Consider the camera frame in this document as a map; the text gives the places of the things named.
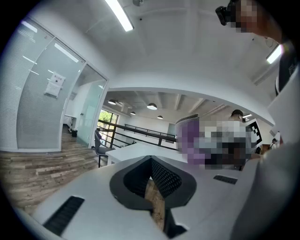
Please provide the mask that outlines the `wooden handrail black railing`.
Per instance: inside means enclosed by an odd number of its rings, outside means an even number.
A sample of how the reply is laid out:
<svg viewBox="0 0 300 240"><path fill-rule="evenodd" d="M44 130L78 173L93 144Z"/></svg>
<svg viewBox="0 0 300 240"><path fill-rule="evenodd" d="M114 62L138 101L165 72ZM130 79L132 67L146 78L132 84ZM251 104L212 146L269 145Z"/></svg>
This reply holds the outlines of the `wooden handrail black railing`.
<svg viewBox="0 0 300 240"><path fill-rule="evenodd" d="M134 130L119 124L114 126L116 129L113 131L111 147L122 148L135 143L146 143L165 149L176 149L175 138Z"/></svg>

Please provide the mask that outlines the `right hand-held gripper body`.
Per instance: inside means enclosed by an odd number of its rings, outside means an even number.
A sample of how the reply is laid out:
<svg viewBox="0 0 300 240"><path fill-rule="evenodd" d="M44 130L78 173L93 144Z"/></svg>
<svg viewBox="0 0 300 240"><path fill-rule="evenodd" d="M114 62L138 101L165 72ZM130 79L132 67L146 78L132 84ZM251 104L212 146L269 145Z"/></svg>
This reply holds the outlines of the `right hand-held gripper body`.
<svg viewBox="0 0 300 240"><path fill-rule="evenodd" d="M263 142L257 119L252 119L246 122L245 125L249 147L251 150L256 150Z"/></svg>

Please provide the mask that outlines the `purple grey cloth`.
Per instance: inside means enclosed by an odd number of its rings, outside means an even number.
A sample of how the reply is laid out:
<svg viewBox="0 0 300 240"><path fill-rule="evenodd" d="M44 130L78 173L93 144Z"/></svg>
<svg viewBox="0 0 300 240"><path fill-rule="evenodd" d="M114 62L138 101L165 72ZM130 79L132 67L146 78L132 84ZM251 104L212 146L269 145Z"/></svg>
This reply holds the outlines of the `purple grey cloth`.
<svg viewBox="0 0 300 240"><path fill-rule="evenodd" d="M177 150L191 165L204 165L205 154L200 150L199 116L192 114L175 123Z"/></svg>

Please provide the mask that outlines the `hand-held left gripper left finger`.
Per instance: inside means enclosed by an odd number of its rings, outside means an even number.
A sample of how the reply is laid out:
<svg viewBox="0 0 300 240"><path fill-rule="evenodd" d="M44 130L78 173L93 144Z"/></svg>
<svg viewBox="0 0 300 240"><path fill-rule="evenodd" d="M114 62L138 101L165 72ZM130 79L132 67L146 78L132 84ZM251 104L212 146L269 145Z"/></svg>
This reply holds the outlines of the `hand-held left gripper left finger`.
<svg viewBox="0 0 300 240"><path fill-rule="evenodd" d="M124 207L153 212L153 204L145 199L147 184L152 175L151 163L151 156L145 156L111 177L110 191Z"/></svg>

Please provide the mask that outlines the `long ceiling light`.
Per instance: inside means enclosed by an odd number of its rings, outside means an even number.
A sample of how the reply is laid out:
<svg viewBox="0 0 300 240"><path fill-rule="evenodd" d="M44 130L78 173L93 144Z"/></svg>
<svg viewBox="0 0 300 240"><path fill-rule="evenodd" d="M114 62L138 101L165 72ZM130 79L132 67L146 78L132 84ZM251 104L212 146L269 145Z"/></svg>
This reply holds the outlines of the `long ceiling light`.
<svg viewBox="0 0 300 240"><path fill-rule="evenodd" d="M272 64L278 57L280 57L282 54L282 46L277 45L274 50L268 55L266 58L267 62L269 64Z"/></svg>
<svg viewBox="0 0 300 240"><path fill-rule="evenodd" d="M122 25L125 32L132 31L134 29L132 23L130 22L127 14L125 13L123 7L120 5L118 0L105 0L107 5L110 7L112 12L117 17L118 21Z"/></svg>

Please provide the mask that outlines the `white paper notice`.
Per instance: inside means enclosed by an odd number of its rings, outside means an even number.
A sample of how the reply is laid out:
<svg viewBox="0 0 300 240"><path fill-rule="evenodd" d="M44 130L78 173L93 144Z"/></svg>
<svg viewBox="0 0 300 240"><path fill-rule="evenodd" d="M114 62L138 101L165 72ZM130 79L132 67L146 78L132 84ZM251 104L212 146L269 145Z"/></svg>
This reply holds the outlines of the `white paper notice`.
<svg viewBox="0 0 300 240"><path fill-rule="evenodd" d="M65 79L64 76L53 72L51 78L48 80L45 94L58 98L60 91L63 89Z"/></svg>

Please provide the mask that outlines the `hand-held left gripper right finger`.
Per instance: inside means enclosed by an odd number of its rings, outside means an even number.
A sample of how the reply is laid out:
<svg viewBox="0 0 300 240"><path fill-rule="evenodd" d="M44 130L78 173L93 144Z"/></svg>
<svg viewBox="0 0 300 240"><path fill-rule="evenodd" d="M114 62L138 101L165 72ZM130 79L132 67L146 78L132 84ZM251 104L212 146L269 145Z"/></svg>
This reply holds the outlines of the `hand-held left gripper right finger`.
<svg viewBox="0 0 300 240"><path fill-rule="evenodd" d="M163 232L172 239L187 230L175 223L171 209L187 205L196 191L196 180L156 156L151 156L151 177L165 201Z"/></svg>

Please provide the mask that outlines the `large window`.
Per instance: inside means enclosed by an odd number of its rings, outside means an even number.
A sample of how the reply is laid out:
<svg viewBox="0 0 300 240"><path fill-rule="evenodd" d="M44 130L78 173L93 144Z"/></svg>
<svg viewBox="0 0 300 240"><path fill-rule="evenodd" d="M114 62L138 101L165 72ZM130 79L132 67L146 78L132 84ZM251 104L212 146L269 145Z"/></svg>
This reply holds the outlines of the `large window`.
<svg viewBox="0 0 300 240"><path fill-rule="evenodd" d="M119 116L106 110L101 110L97 129L102 137L101 143L105 147L111 147L113 131L116 129L114 124L117 124Z"/></svg>

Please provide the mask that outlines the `person's black shirt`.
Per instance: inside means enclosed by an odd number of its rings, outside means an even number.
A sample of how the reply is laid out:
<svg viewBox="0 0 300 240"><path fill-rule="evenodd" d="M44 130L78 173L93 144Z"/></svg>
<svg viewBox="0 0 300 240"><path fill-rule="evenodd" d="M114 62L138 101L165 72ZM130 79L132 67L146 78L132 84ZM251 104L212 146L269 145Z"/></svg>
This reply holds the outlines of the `person's black shirt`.
<svg viewBox="0 0 300 240"><path fill-rule="evenodd" d="M279 95L280 91L290 80L290 77L294 73L297 65L298 58L294 45L290 40L285 41L282 45L282 54L279 61L279 72L275 80L275 93Z"/></svg>

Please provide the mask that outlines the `black metal railing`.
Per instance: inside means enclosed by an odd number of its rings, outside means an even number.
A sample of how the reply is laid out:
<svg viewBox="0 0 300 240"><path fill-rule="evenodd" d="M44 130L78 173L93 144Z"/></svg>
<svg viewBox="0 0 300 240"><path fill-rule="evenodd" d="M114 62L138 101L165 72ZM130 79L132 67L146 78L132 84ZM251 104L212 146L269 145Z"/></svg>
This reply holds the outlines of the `black metal railing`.
<svg viewBox="0 0 300 240"><path fill-rule="evenodd" d="M142 127L137 127L137 126L133 126L133 125L129 125L129 124L125 124L124 126L127 127L127 128L130 128L130 129L134 129L134 130L140 130L140 131L147 132L147 133L152 133L152 134L156 134L156 135L161 135L161 136L175 138L175 135L168 134L168 133L163 133L163 132L159 132L159 131L156 131L156 130L151 130L151 129L142 128Z"/></svg>

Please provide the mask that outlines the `blue chair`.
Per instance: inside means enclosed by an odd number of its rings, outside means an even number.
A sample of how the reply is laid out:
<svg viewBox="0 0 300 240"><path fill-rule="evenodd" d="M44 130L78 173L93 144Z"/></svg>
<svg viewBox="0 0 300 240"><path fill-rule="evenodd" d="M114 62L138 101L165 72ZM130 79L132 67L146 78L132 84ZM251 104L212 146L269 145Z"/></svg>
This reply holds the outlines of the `blue chair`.
<svg viewBox="0 0 300 240"><path fill-rule="evenodd" d="M107 152L115 150L115 148L108 148L101 146L102 136L95 130L95 152L98 155L98 168L100 168L101 157L108 157Z"/></svg>

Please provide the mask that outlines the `frosted glass door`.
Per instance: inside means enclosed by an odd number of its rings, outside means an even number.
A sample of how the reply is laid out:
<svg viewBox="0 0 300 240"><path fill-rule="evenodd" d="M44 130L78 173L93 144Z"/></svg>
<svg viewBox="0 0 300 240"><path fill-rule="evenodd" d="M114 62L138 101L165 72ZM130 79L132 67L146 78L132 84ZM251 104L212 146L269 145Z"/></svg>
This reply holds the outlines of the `frosted glass door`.
<svg viewBox="0 0 300 240"><path fill-rule="evenodd" d="M74 110L77 116L77 141L90 148L94 119L103 95L106 79L91 66L86 65L80 74L79 81L80 85L74 99Z"/></svg>

